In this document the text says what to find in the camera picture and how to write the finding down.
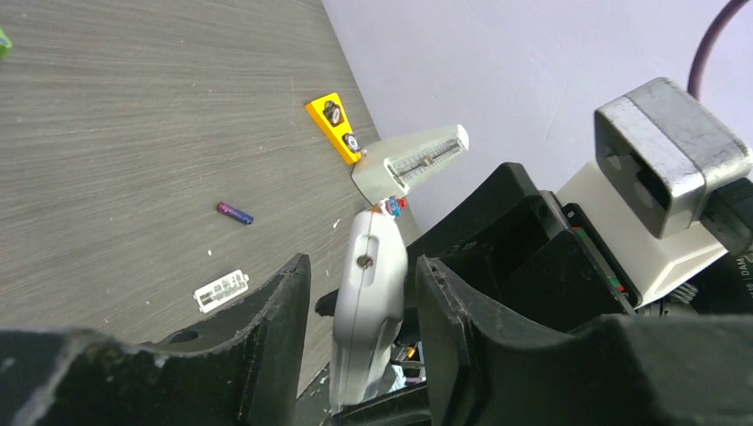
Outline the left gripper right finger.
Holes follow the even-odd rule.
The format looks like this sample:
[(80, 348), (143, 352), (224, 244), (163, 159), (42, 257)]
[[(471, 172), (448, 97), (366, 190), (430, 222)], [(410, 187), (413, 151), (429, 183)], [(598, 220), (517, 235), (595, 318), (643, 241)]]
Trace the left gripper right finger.
[(752, 319), (606, 315), (572, 335), (416, 264), (435, 425), (749, 425)]

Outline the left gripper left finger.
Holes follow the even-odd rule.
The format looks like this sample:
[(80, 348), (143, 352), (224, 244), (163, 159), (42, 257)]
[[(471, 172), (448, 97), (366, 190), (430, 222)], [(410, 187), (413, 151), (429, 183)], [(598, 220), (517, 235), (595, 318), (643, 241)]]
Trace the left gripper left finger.
[(158, 343), (81, 329), (1, 333), (4, 425), (290, 425), (311, 265)]

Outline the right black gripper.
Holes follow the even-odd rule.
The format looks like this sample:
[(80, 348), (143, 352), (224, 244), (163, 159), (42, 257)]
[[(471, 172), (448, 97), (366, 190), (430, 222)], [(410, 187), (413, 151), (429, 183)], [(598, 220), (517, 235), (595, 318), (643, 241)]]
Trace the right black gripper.
[(416, 316), (421, 256), (440, 258), (480, 293), (560, 332), (601, 315), (634, 313), (619, 281), (519, 163), (499, 165), (408, 245), (405, 318)]

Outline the white remote control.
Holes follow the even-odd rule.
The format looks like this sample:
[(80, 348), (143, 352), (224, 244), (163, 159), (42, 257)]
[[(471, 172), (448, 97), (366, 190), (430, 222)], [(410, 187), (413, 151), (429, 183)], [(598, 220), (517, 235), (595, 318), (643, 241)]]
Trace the white remote control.
[(365, 211), (353, 220), (337, 292), (329, 363), (331, 411), (377, 395), (404, 316), (408, 255), (397, 224)]

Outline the purple blue AAA battery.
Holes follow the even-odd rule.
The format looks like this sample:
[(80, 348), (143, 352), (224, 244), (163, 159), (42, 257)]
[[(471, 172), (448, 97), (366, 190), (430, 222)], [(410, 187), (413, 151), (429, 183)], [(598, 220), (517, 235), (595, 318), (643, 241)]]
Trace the purple blue AAA battery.
[(254, 222), (254, 217), (252, 215), (225, 202), (220, 202), (217, 205), (217, 211), (244, 225), (252, 225)]

